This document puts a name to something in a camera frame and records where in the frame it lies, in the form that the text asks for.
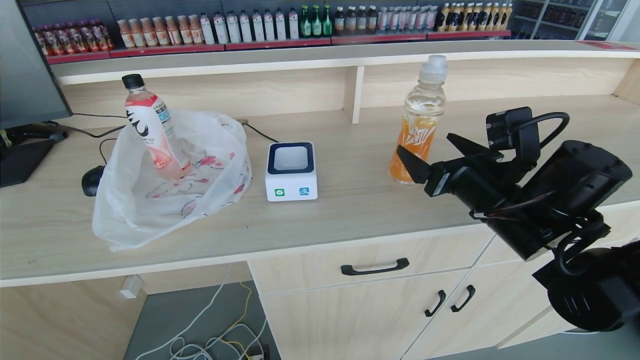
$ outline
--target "black mouse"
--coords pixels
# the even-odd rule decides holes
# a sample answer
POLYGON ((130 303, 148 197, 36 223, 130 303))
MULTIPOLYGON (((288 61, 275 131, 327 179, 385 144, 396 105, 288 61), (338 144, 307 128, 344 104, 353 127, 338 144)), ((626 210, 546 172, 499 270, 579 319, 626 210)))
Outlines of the black mouse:
POLYGON ((95 196, 98 192, 98 184, 100 184, 100 178, 102 177, 103 171, 104 166, 100 165, 84 174, 82 177, 82 191, 85 195, 95 196))

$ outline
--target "cabinet door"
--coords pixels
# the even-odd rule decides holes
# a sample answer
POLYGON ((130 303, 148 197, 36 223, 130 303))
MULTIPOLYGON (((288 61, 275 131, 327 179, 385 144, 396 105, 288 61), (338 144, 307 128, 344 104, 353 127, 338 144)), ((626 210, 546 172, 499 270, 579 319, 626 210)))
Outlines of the cabinet door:
POLYGON ((531 274, 550 257, 473 268, 403 357, 423 360, 497 345, 548 306, 531 274), (469 298, 468 286, 473 286, 469 298), (458 312, 452 306, 462 307, 458 312))
POLYGON ((467 270, 262 295, 283 360, 400 359, 467 270))

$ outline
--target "white plastic bag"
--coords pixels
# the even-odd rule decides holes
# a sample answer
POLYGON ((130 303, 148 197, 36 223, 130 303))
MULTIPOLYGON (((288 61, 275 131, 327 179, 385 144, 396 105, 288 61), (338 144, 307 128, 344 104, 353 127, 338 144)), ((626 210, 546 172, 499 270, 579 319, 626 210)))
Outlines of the white plastic bag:
POLYGON ((237 202, 249 187, 251 163, 238 121, 213 111, 171 109, 175 134, 193 164, 180 181, 158 176, 131 126, 118 135, 93 209, 93 232, 112 250, 140 247, 237 202))

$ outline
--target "drawer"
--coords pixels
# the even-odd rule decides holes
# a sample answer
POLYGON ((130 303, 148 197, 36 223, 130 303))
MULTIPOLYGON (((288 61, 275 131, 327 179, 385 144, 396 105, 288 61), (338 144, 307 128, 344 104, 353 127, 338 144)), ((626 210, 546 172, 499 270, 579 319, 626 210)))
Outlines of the drawer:
POLYGON ((402 235, 359 240, 366 244, 339 249, 336 245, 327 245, 332 249, 251 260, 249 267, 260 294, 322 288, 468 267, 493 236, 484 225, 442 229, 429 234, 414 238, 402 235), (388 271, 344 275, 341 269, 344 265, 351 265, 356 274, 388 271))

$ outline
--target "black drawer handle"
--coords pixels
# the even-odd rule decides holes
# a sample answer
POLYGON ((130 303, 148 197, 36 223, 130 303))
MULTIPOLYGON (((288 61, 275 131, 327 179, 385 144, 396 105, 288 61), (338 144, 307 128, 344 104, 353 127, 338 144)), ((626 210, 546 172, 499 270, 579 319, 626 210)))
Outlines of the black drawer handle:
POLYGON ((447 294, 444 292, 444 290, 438 291, 438 296, 440 297, 440 301, 438 301, 438 305, 436 305, 436 308, 433 311, 425 310, 424 316, 428 318, 432 317, 436 313, 436 311, 440 309, 440 306, 444 304, 444 301, 447 300, 447 294))
POLYGON ((451 307, 452 312, 457 313, 458 311, 464 309, 465 306, 467 305, 467 302, 469 302, 469 300, 471 300, 471 298, 474 297, 474 295, 476 294, 476 288, 474 288, 473 285, 467 286, 467 291, 469 291, 469 296, 467 297, 467 299, 462 303, 460 307, 453 305, 451 307))
POLYGON ((342 265, 340 266, 340 271, 347 276, 356 276, 356 275, 369 275, 369 274, 379 274, 381 272, 389 272, 402 270, 409 266, 409 260, 407 258, 402 258, 396 260, 396 265, 392 268, 380 269, 380 270, 369 270, 369 271, 356 271, 353 269, 353 265, 342 265))

